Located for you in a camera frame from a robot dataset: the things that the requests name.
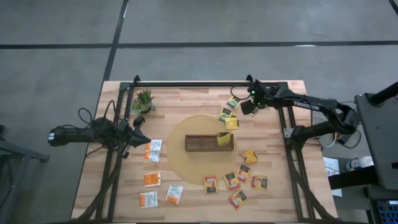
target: concrete floor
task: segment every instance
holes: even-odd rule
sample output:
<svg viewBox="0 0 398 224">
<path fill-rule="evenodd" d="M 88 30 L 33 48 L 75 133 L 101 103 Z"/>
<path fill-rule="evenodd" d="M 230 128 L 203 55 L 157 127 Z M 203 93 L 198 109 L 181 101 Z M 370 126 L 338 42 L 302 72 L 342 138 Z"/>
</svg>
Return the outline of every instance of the concrete floor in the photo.
<svg viewBox="0 0 398 224">
<path fill-rule="evenodd" d="M 1 44 L 111 43 L 122 0 L 3 0 Z M 120 42 L 398 40 L 387 0 L 130 0 Z M 0 50 L 0 123 L 7 140 L 51 154 L 33 162 L 13 223 L 68 220 L 86 144 L 50 147 L 49 131 L 94 112 L 109 49 Z M 110 80 L 304 80 L 308 94 L 353 100 L 397 81 L 398 46 L 118 49 Z M 366 141 L 328 157 L 369 154 Z M 350 194 L 336 199 L 339 216 Z"/>
</svg>

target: woven placemat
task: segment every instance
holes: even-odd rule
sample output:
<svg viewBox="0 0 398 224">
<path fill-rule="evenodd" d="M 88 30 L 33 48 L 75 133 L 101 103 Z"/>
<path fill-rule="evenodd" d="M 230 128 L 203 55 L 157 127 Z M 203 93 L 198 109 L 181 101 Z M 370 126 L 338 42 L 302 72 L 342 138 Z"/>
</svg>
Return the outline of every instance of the woven placemat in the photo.
<svg viewBox="0 0 398 224">
<path fill-rule="evenodd" d="M 169 166 L 183 180 L 203 184 L 203 177 L 218 176 L 233 171 L 238 150 L 230 152 L 185 152 L 186 134 L 216 134 L 225 130 L 224 122 L 211 116 L 192 116 L 181 121 L 167 141 L 166 155 Z"/>
</svg>

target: wooden table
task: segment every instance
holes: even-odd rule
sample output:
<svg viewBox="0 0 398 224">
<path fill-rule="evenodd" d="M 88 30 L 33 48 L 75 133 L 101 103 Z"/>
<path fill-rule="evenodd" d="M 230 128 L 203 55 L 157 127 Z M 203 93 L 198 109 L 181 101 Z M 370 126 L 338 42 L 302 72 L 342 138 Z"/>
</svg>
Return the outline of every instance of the wooden table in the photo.
<svg viewBox="0 0 398 224">
<path fill-rule="evenodd" d="M 117 100 L 119 84 L 120 82 L 104 82 L 96 117 L 103 116 L 109 100 Z M 294 92 L 305 93 L 303 81 L 288 81 L 288 84 Z M 179 178 L 170 169 L 165 155 L 169 134 L 179 122 L 198 114 L 207 114 L 216 118 L 221 107 L 228 108 L 226 101 L 230 97 L 230 87 L 153 87 L 150 89 L 155 96 L 153 102 L 157 109 L 144 115 L 146 123 L 141 130 L 151 139 L 163 139 L 160 162 L 145 161 L 144 146 L 130 148 L 130 155 L 123 160 L 122 164 L 114 212 L 115 222 L 297 221 L 277 110 L 273 108 L 260 110 L 255 117 L 243 115 L 240 108 L 236 110 L 240 129 L 233 131 L 233 133 L 238 142 L 238 153 L 241 155 L 248 149 L 254 149 L 259 161 L 251 165 L 252 174 L 268 176 L 268 189 L 266 191 L 253 190 L 249 183 L 243 184 L 242 189 L 248 196 L 248 202 L 242 209 L 236 211 L 228 201 L 232 192 L 226 191 L 223 181 L 219 183 L 221 191 L 218 194 L 205 195 L 202 185 L 190 184 Z M 142 88 L 135 88 L 134 97 L 136 96 L 135 93 L 141 90 Z M 245 88 L 235 88 L 234 94 L 246 96 L 247 91 Z M 310 124 L 309 110 L 294 108 L 294 113 L 297 125 L 308 126 Z M 113 120 L 113 116 L 113 111 L 109 110 L 108 119 Z M 132 125 L 136 116 L 131 115 L 130 125 Z M 88 152 L 98 146 L 100 145 L 90 144 Z M 239 155 L 236 160 L 236 167 L 243 162 L 243 158 Z M 303 156 L 312 192 L 326 210 L 337 217 L 320 148 L 314 145 L 306 145 L 303 148 Z M 82 214 L 98 193 L 105 157 L 106 150 L 100 150 L 86 158 L 72 218 Z M 145 188 L 144 174 L 155 171 L 160 171 L 162 185 Z M 165 201 L 170 184 L 184 186 L 180 205 Z M 159 207 L 140 209 L 139 193 L 150 191 L 157 191 Z M 305 211 L 304 214 L 307 214 L 302 192 L 300 198 Z M 106 200 L 104 216 L 107 211 L 108 201 Z"/>
</svg>

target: potted plant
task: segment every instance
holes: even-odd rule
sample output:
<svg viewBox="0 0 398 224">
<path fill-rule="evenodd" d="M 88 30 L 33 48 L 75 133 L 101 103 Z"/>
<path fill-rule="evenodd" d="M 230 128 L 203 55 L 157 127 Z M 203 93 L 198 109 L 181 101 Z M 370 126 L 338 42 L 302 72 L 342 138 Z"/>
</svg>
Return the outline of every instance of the potted plant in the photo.
<svg viewBox="0 0 398 224">
<path fill-rule="evenodd" d="M 155 108 L 152 103 L 153 97 L 150 97 L 150 90 L 146 89 L 137 93 L 137 98 L 132 102 L 132 112 L 136 114 L 146 114 Z"/>
</svg>

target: wooden tabletop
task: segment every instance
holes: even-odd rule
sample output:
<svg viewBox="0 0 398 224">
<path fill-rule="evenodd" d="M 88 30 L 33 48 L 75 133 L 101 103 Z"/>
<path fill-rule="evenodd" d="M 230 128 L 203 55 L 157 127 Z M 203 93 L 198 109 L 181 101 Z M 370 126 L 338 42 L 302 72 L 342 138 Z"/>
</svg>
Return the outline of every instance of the wooden tabletop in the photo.
<svg viewBox="0 0 398 224">
<path fill-rule="evenodd" d="M 303 81 L 288 81 L 289 88 L 304 94 Z M 104 114 L 109 100 L 117 100 L 120 82 L 104 82 L 99 99 L 96 117 Z M 228 108 L 226 102 L 231 96 L 229 87 L 153 87 L 150 88 L 156 105 L 156 111 L 145 114 L 146 123 L 142 132 L 151 139 L 162 139 L 163 145 L 160 162 L 144 160 L 145 148 L 131 147 L 130 155 L 123 160 L 118 187 L 118 197 L 114 212 L 114 222 L 293 222 L 297 221 L 292 187 L 287 167 L 284 142 L 277 110 L 266 108 L 255 117 L 245 116 L 241 109 L 235 113 L 239 118 L 240 128 L 233 131 L 238 144 L 236 167 L 243 163 L 240 156 L 244 151 L 256 151 L 259 161 L 251 164 L 252 175 L 268 176 L 268 189 L 265 191 L 250 188 L 249 183 L 242 184 L 241 189 L 248 196 L 243 208 L 235 210 L 228 201 L 233 192 L 228 192 L 224 182 L 219 182 L 220 192 L 205 194 L 202 185 L 188 183 L 179 178 L 170 168 L 165 150 L 167 140 L 173 128 L 182 120 L 198 114 L 217 117 L 221 107 Z M 142 88 L 134 89 L 134 98 Z M 246 96 L 245 88 L 234 89 L 234 94 Z M 309 110 L 294 108 L 297 124 L 310 124 Z M 113 120 L 114 113 L 108 112 L 108 119 Z M 130 116 L 130 125 L 137 115 Z M 287 125 L 289 119 L 285 110 Z M 88 152 L 98 148 L 99 144 L 90 144 Z M 307 169 L 311 191 L 326 210 L 337 217 L 328 178 L 323 164 L 322 153 L 318 146 L 305 145 L 303 156 Z M 83 213 L 98 193 L 103 175 L 106 150 L 100 150 L 86 158 L 80 184 L 73 208 L 72 218 Z M 144 174 L 160 171 L 162 185 L 144 187 Z M 179 205 L 165 201 L 170 184 L 184 186 Z M 157 191 L 158 208 L 139 208 L 139 194 Z M 302 207 L 305 211 L 305 200 L 301 192 Z M 108 211 L 108 200 L 104 205 L 103 215 Z"/>
</svg>

